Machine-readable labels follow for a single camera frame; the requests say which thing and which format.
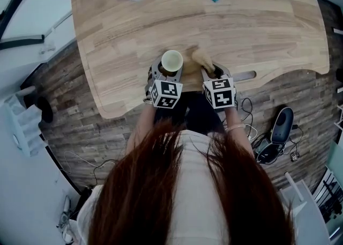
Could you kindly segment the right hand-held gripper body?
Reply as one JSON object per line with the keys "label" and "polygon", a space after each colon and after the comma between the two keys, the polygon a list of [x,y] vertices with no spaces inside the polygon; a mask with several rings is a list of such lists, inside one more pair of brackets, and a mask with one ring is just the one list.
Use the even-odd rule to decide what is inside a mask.
{"label": "right hand-held gripper body", "polygon": [[213,109],[235,106],[236,88],[232,77],[205,81],[203,89]]}

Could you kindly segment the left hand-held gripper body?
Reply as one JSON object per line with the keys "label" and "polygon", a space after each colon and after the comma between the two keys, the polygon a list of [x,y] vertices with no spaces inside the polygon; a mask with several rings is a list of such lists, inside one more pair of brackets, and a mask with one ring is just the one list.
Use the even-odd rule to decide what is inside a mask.
{"label": "left hand-held gripper body", "polygon": [[183,84],[165,77],[164,80],[153,80],[149,74],[147,80],[147,103],[155,108],[173,109],[179,101]]}

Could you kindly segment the person's right forearm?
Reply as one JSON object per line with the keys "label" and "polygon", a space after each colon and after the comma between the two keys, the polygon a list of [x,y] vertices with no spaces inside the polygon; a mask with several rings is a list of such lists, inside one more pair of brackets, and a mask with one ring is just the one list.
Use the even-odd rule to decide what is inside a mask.
{"label": "person's right forearm", "polygon": [[[234,124],[243,123],[235,107],[225,108],[225,116],[226,116],[227,127]],[[233,141],[237,145],[247,150],[250,153],[250,155],[254,158],[253,150],[252,150],[250,141],[248,139],[248,136],[245,132],[245,128],[244,129],[238,128],[238,129],[232,130],[228,132],[228,135],[230,138],[233,139]]]}

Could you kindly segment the person's left forearm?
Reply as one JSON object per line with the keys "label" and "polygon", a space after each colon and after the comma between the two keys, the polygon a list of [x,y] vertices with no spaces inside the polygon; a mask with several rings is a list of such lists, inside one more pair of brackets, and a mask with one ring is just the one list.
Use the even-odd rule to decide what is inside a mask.
{"label": "person's left forearm", "polygon": [[135,149],[153,129],[155,113],[156,108],[153,105],[145,105],[141,115],[139,116],[136,127],[128,139],[125,150],[126,154]]}

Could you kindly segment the person's dark trousers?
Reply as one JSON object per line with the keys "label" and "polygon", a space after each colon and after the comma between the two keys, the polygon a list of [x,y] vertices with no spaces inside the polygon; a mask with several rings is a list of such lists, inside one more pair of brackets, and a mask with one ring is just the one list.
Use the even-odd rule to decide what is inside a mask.
{"label": "person's dark trousers", "polygon": [[184,92],[173,109],[156,110],[154,123],[167,119],[171,119],[173,125],[184,125],[186,129],[203,135],[225,131],[219,115],[199,92]]}

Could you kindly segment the pink wrist band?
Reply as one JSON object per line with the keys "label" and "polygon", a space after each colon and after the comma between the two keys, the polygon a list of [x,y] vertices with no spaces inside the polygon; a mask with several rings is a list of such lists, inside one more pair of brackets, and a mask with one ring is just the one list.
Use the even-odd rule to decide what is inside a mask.
{"label": "pink wrist band", "polygon": [[244,129],[245,128],[245,124],[243,124],[243,123],[234,124],[234,125],[229,126],[226,130],[227,130],[227,132],[230,132],[230,131],[238,129],[238,128],[243,128]]}

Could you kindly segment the open black case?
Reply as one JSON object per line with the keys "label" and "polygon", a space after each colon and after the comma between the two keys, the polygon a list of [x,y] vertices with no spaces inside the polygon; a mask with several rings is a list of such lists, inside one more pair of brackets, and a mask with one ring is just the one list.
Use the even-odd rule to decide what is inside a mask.
{"label": "open black case", "polygon": [[267,138],[255,148],[255,159],[260,164],[269,165],[276,161],[279,155],[285,151],[285,143],[273,143]]}

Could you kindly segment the person's white shirt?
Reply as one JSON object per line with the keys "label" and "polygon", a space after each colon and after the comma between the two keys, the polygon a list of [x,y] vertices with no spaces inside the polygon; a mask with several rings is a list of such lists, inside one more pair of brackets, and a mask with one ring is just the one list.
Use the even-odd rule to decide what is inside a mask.
{"label": "person's white shirt", "polygon": [[232,135],[149,134],[93,189],[85,245],[294,245],[293,218]]}

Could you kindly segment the black round base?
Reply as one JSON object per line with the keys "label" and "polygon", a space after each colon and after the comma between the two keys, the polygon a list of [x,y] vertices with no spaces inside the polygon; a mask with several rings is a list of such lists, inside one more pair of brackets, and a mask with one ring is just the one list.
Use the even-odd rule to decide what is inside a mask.
{"label": "black round base", "polygon": [[35,105],[42,111],[42,120],[46,123],[51,123],[54,115],[48,100],[40,96],[37,98]]}

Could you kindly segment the black-framed casement window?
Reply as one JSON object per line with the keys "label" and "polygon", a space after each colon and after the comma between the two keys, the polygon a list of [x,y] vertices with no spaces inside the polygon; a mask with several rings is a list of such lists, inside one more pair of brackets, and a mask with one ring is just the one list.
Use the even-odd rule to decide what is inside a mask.
{"label": "black-framed casement window", "polygon": [[43,44],[71,15],[71,0],[0,0],[0,50]]}

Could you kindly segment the white ridged rack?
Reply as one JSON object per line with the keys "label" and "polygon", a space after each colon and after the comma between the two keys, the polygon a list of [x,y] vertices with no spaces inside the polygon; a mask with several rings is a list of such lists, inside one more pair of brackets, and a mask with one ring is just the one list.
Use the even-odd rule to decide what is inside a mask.
{"label": "white ridged rack", "polygon": [[37,155],[47,146],[40,137],[39,123],[42,120],[42,110],[35,105],[26,109],[16,95],[7,98],[4,106],[10,115],[11,131],[18,148],[27,157]]}

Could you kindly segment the white shelf unit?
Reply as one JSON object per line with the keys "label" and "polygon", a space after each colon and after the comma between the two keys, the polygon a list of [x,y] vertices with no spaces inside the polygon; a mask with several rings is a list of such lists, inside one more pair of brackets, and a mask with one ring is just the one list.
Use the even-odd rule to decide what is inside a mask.
{"label": "white shelf unit", "polygon": [[286,211],[291,212],[295,245],[330,245],[324,218],[313,195],[303,180],[295,182],[288,172],[289,186],[279,190]]}

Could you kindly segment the pale cylinder post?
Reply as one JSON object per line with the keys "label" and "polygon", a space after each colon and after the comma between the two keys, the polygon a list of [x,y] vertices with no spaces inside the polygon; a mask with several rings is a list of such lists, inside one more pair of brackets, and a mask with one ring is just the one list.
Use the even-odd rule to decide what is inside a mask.
{"label": "pale cylinder post", "polygon": [[29,94],[33,93],[35,90],[36,90],[35,86],[29,86],[29,87],[19,91],[18,95],[26,96],[26,95],[29,95]]}

